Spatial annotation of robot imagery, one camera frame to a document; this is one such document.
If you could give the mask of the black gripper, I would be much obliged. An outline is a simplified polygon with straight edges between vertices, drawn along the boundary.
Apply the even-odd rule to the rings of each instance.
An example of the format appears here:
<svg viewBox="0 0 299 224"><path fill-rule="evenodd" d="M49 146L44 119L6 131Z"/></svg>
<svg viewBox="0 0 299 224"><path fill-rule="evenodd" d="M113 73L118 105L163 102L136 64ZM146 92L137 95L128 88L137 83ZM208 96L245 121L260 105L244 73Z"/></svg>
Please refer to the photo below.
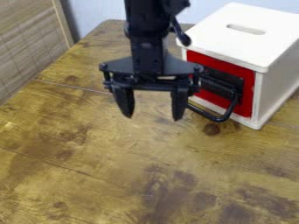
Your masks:
<svg viewBox="0 0 299 224"><path fill-rule="evenodd" d="M130 118L134 112L133 90L144 90L171 92L172 119L179 121L183 118L188 96L200 91L200 75L204 67L175 58L171 54L163 65L161 73L137 73L130 57L98 64L98 70L104 74L102 84L108 90L113 88L116 105L125 117Z"/></svg>

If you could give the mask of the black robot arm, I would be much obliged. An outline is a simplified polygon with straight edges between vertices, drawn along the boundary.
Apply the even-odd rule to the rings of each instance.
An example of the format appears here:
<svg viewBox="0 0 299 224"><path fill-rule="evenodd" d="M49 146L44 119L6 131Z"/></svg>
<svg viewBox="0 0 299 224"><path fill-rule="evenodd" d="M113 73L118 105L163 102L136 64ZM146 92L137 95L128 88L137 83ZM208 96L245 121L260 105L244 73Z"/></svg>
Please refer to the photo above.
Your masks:
<svg viewBox="0 0 299 224"><path fill-rule="evenodd" d="M189 6L189 0L125 0L124 33L130 55L98 65L104 86L125 117L134 112L136 90L164 91L172 97L172 119L180 120L188 97L200 89L203 66L175 58L165 43L169 33L184 46L192 42L176 20Z"/></svg>

